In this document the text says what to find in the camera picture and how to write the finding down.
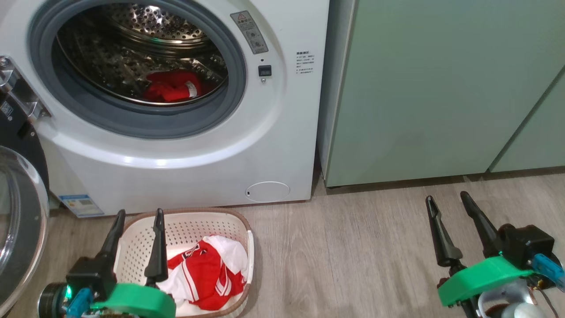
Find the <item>green 3d-printed part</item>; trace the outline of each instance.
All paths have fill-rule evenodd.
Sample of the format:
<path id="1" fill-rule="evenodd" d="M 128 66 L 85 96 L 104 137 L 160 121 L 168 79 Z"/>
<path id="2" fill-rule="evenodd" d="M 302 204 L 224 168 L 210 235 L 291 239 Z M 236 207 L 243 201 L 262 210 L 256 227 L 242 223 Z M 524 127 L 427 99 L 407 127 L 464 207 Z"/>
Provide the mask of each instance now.
<path id="1" fill-rule="evenodd" d="M 456 273 L 437 291 L 441 304 L 451 306 L 458 301 L 469 299 L 484 291 L 531 274 L 533 274 L 532 270 L 520 270 L 502 256 L 490 257 Z"/>
<path id="2" fill-rule="evenodd" d="M 109 308 L 145 318 L 175 318 L 176 305 L 164 292 L 146 286 L 120 283 L 105 302 L 93 303 L 90 309 Z"/>

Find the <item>mint green cabinet door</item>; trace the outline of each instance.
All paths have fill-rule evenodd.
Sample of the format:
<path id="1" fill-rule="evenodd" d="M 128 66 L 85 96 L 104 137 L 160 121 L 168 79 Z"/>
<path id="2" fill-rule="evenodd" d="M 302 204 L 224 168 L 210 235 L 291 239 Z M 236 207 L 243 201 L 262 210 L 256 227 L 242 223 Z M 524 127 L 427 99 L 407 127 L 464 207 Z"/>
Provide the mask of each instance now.
<path id="1" fill-rule="evenodd" d="M 562 0 L 359 0 L 326 185 L 482 173 L 565 64 Z"/>
<path id="2" fill-rule="evenodd" d="M 492 171 L 565 166 L 565 79 L 557 82 Z"/>

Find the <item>white washing machine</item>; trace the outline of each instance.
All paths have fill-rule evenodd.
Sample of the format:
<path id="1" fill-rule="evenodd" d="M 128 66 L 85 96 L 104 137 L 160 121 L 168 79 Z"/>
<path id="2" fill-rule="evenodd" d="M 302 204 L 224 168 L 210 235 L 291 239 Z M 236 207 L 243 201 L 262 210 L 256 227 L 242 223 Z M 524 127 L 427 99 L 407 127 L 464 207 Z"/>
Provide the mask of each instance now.
<path id="1" fill-rule="evenodd" d="M 328 2 L 4 0 L 0 116 L 79 217 L 307 200 Z"/>

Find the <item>red and white jersey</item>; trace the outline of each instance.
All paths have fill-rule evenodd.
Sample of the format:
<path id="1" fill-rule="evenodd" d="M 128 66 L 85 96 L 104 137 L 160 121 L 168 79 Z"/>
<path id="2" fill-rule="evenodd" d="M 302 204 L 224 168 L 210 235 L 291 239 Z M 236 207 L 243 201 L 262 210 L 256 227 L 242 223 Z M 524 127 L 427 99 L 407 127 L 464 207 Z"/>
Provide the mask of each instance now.
<path id="1" fill-rule="evenodd" d="M 176 255 L 168 261 L 167 266 L 172 269 L 169 279 L 157 285 L 162 291 L 172 294 L 177 305 L 188 300 L 191 304 L 195 304 L 203 310 L 219 310 L 231 296 L 243 292 L 246 278 L 242 274 L 242 270 L 244 272 L 245 270 L 233 268 L 234 266 L 231 264 L 226 265 L 218 250 L 212 245 L 217 246 L 218 239 L 221 242 L 229 240 L 222 237 L 205 237 L 190 250 Z M 219 246 L 219 249 L 224 252 L 225 246 L 232 245 L 231 242 L 237 243 L 244 253 L 246 264 L 247 254 L 241 244 L 236 241 L 229 241 L 227 245 Z M 241 256 L 241 250 L 238 248 L 239 253 L 235 254 Z"/>

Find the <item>laminate floor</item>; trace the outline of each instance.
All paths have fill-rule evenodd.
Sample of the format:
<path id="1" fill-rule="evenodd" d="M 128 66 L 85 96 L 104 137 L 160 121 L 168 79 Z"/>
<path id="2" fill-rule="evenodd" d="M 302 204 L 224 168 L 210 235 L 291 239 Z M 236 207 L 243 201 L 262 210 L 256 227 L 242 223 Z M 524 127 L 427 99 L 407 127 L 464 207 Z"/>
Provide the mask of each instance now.
<path id="1" fill-rule="evenodd" d="M 436 199 L 466 265 L 483 256 L 460 202 L 463 190 L 495 226 L 535 224 L 553 235 L 555 253 L 565 259 L 565 173 L 334 190 L 315 180 L 308 202 L 234 208 L 249 220 L 256 239 L 254 287 L 244 317 L 464 317 L 438 299 L 436 283 L 447 269 L 436 265 L 427 195 Z M 39 268 L 9 318 L 36 317 L 42 288 L 63 281 L 79 256 L 94 255 L 112 221 L 56 213 Z M 565 313 L 565 295 L 551 290 L 549 296 Z"/>

